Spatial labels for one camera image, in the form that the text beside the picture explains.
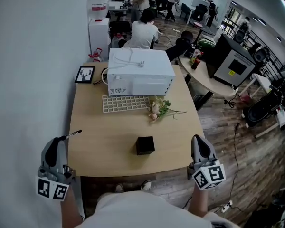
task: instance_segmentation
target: black backpack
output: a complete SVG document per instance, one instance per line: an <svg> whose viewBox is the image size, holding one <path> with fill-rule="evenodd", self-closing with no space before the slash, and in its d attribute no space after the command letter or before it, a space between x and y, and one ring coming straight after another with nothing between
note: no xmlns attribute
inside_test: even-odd
<svg viewBox="0 0 285 228"><path fill-rule="evenodd" d="M248 29L249 29L248 23L247 22L242 23L241 27L239 29L246 33L248 31Z"/></svg>

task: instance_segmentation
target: black hair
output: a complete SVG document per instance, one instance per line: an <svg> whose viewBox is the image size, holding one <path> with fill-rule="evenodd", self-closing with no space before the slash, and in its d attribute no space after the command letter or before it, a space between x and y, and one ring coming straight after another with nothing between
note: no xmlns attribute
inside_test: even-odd
<svg viewBox="0 0 285 228"><path fill-rule="evenodd" d="M152 9L145 9L143 12L142 12L142 16L141 16L141 19L140 21L142 23L148 23L148 22L151 22L152 20L155 19L155 14L154 12L152 11Z"/></svg>
<svg viewBox="0 0 285 228"><path fill-rule="evenodd" d="M190 31L187 31L187 30L183 31L180 37L184 38L184 39L187 39L187 40L190 40L190 41L191 40L193 41L193 34Z"/></svg>

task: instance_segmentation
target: red label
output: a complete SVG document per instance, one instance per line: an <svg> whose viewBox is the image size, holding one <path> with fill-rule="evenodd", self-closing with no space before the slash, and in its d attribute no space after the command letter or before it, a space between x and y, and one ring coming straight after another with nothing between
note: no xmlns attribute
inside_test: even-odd
<svg viewBox="0 0 285 228"><path fill-rule="evenodd" d="M106 6L102 6L102 7L92 7L92 11L102 11L105 10Z"/></svg>

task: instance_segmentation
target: bouquet of flowers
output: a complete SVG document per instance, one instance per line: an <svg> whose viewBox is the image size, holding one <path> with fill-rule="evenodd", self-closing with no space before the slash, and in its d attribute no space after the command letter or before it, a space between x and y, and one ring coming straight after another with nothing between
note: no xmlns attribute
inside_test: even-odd
<svg viewBox="0 0 285 228"><path fill-rule="evenodd" d="M169 109L170 105L171 103L168 100L155 97L155 100L152 102L151 108L149 109L150 114L148 115L149 117L152 118L151 123L154 123L156 120L161 119L165 116L173 115L173 118L176 119L174 117L175 115L186 113Z"/></svg>

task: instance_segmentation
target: deer head silhouette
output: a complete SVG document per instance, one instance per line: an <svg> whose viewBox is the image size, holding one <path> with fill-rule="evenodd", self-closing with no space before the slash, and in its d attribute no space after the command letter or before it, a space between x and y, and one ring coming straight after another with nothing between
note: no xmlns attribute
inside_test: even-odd
<svg viewBox="0 0 285 228"><path fill-rule="evenodd" d="M88 80L86 79L86 77L87 77L88 75L91 75L91 74L92 74L92 71L91 71L91 70L89 70L89 73L88 73L88 74L84 74L84 70L82 69L82 70L80 71L80 75L82 76L81 81L88 81Z"/></svg>

